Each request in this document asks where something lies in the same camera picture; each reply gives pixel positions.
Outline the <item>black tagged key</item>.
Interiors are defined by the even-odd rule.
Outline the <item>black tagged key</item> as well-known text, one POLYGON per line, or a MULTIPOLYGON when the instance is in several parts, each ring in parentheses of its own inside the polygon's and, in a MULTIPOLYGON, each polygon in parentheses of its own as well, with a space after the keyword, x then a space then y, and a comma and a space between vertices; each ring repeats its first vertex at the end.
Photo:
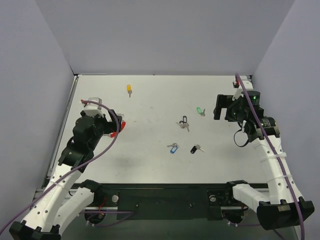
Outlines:
POLYGON ((190 150, 190 153, 194 154, 198 150, 202 151, 203 153, 205 152, 199 144, 196 144, 192 147, 192 149, 190 150))

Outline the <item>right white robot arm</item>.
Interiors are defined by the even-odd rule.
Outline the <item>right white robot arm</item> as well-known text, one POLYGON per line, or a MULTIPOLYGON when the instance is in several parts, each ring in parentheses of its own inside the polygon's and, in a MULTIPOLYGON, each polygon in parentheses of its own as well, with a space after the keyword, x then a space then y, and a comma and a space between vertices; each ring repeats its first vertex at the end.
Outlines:
POLYGON ((255 190, 244 180, 227 183, 224 201, 230 205, 241 202, 257 214, 265 230, 298 226, 315 211, 311 200, 305 200, 290 173, 286 153, 282 149, 280 131, 272 117, 264 115, 260 107, 260 92, 241 92, 238 98, 219 94, 213 110, 214 120, 219 120, 226 109, 225 120, 236 122, 248 143, 257 152, 264 171, 269 195, 255 190))

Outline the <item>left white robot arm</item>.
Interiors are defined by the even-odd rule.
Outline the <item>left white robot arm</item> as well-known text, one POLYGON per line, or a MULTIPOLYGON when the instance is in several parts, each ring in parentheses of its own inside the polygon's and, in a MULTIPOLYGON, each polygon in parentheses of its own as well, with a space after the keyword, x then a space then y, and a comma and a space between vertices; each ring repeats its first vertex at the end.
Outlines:
POLYGON ((93 180, 85 180, 68 201, 65 197, 95 158, 94 150, 100 139, 104 135, 116 136, 125 122, 112 109, 110 120, 99 108, 83 110, 80 114, 44 192, 28 207, 30 211, 23 220, 10 226, 13 239, 59 240, 86 206, 97 206, 102 202, 103 193, 99 190, 102 185, 93 180))

